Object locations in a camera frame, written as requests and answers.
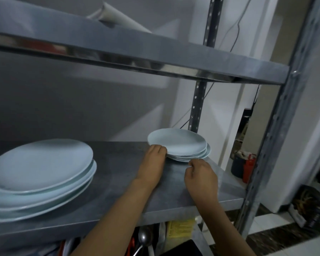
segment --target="stainless steel shelf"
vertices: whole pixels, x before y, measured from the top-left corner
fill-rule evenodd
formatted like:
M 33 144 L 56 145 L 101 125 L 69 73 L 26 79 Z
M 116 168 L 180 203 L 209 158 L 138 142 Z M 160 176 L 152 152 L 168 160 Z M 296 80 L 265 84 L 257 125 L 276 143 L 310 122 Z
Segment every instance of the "stainless steel shelf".
M 0 155 L 21 142 L 0 142 Z M 66 206 L 13 223 L 0 224 L 0 250 L 86 235 L 108 212 L 135 177 L 147 142 L 88 142 L 97 171 L 89 188 Z M 234 176 L 207 160 L 218 175 L 218 200 L 224 210 L 239 209 L 245 189 Z M 163 176 L 151 195 L 139 225 L 184 220 L 199 215 L 184 183 L 187 163 L 167 159 Z
M 284 84 L 289 67 L 0 0 L 0 50 L 205 81 Z

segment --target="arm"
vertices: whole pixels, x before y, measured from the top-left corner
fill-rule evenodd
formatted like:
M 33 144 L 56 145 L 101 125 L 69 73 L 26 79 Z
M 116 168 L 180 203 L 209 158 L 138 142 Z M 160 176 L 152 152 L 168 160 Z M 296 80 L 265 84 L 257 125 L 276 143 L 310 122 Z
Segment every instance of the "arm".
M 137 177 L 109 212 L 90 231 L 71 256 L 123 256 L 141 212 L 162 175 L 167 150 L 152 145 Z
M 218 178 L 203 159 L 193 159 L 185 184 L 222 256 L 256 256 L 226 216 L 218 202 Z

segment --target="upper shelf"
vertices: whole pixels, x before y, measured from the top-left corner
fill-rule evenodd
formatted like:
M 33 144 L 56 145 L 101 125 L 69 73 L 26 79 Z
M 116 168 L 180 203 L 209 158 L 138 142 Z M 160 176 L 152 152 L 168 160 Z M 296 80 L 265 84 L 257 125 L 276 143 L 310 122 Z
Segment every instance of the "upper shelf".
M 0 0 L 0 50 L 204 81 L 284 84 L 289 67 L 15 0 Z

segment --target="spoon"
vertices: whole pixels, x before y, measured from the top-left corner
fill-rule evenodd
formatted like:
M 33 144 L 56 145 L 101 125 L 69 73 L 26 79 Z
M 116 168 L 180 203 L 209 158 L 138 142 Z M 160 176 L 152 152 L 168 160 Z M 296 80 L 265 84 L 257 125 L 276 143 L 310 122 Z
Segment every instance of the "spoon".
M 133 256 L 136 256 L 136 254 L 141 250 L 142 247 L 148 247 L 152 245 L 153 234 L 147 226 L 141 226 L 139 230 L 138 238 L 141 243 L 141 246 L 134 253 Z

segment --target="stack of plates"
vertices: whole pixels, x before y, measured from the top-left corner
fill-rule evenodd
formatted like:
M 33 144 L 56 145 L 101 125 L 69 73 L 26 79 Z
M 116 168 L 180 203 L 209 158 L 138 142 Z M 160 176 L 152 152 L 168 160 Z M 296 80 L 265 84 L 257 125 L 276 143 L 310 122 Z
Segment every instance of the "stack of plates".
M 163 128 L 148 135 L 150 145 L 158 144 L 167 148 L 167 157 L 179 162 L 204 159 L 211 148 L 201 135 L 185 129 Z
M 0 156 L 0 223 L 31 218 L 76 198 L 96 172 L 83 142 L 51 139 Z

